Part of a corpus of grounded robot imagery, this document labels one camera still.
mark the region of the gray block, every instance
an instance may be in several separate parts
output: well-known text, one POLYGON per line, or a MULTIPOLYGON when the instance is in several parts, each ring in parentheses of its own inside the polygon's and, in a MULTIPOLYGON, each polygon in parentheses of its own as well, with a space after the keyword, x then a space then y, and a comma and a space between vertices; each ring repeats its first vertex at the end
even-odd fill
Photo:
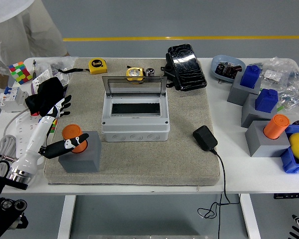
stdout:
POLYGON ((267 138, 263 130, 269 121, 253 121, 245 132, 251 157, 280 157, 280 155, 290 147, 289 140, 285 132, 279 138, 267 138))
POLYGON ((241 110, 241 127, 248 128, 255 120, 271 120, 277 114, 277 108, 270 113, 255 108, 257 95, 249 94, 241 110))
POLYGON ((101 141, 96 131, 88 133, 88 147, 82 153, 63 154, 59 162, 67 173, 96 173, 100 171, 101 141))
POLYGON ((227 98, 228 102, 243 106, 249 94, 259 95, 261 80, 257 80, 255 87, 248 88, 246 86, 241 86, 240 81, 242 76, 244 75, 243 72, 238 72, 236 78, 231 85, 229 95, 227 98))

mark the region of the yellow tape measure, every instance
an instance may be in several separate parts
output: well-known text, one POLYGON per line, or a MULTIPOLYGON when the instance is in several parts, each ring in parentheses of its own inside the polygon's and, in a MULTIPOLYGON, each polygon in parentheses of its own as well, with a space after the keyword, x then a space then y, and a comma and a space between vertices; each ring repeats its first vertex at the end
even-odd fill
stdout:
POLYGON ((92 75, 106 73, 108 68, 105 60, 102 58, 94 58, 89 62, 89 70, 92 75))

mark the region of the white cable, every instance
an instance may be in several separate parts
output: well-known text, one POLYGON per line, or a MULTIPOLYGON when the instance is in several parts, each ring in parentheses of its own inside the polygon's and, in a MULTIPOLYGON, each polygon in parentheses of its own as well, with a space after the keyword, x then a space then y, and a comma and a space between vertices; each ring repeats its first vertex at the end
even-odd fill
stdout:
MULTIPOLYGON (((12 158, 15 158, 16 155, 16 139, 15 136, 13 135, 6 135, 6 131, 8 129, 8 127, 10 126, 10 124, 17 118, 19 117, 21 114, 23 114, 24 112, 28 111, 29 109, 25 109, 23 111, 21 111, 20 113, 18 113, 15 117, 13 117, 9 123, 6 125, 4 131, 3 131, 3 137, 0 140, 0 154, 1 155, 6 155, 6 156, 10 156, 12 158)), ((6 171, 9 170, 7 168, 7 166, 5 164, 0 164, 0 176, 4 176, 4 174, 6 173, 6 171)))

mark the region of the yellow floor line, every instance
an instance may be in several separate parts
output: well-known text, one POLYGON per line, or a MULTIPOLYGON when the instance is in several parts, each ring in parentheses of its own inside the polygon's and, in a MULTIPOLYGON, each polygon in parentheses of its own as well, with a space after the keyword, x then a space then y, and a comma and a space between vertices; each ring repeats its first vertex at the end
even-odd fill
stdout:
POLYGON ((137 37, 72 37, 63 41, 162 41, 162 40, 294 40, 299 36, 137 36, 137 37))

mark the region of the blue container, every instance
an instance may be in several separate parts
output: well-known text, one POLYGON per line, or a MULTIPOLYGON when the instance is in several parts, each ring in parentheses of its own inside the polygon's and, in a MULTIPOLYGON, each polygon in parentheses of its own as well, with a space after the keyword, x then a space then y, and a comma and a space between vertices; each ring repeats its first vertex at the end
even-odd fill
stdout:
POLYGON ((257 111, 271 113, 278 103, 278 92, 272 89, 262 89, 256 99, 255 109, 257 111))
POLYGON ((260 73, 261 69, 258 66, 247 66, 244 75, 241 78, 240 85, 253 89, 260 73))
MULTIPOLYGON (((299 125, 291 124, 285 130, 287 137, 289 138, 293 133, 299 133, 299 125)), ((286 173, 298 173, 299 163, 296 162, 294 154, 289 147, 282 155, 283 168, 286 173)))
POLYGON ((225 76, 221 76, 221 75, 218 75, 217 73, 215 73, 218 64, 221 63, 221 62, 229 62, 229 63, 234 64, 235 66, 241 66, 242 67, 242 72, 244 72, 245 69, 246 69, 246 64, 243 61, 239 60, 238 58, 231 57, 231 56, 226 56, 226 55, 215 56, 211 61, 211 66, 210 66, 211 74, 214 77, 216 77, 217 79, 221 79, 223 81, 227 81, 227 82, 230 82, 230 83, 233 83, 234 79, 231 79, 231 78, 228 78, 228 77, 225 77, 225 76))

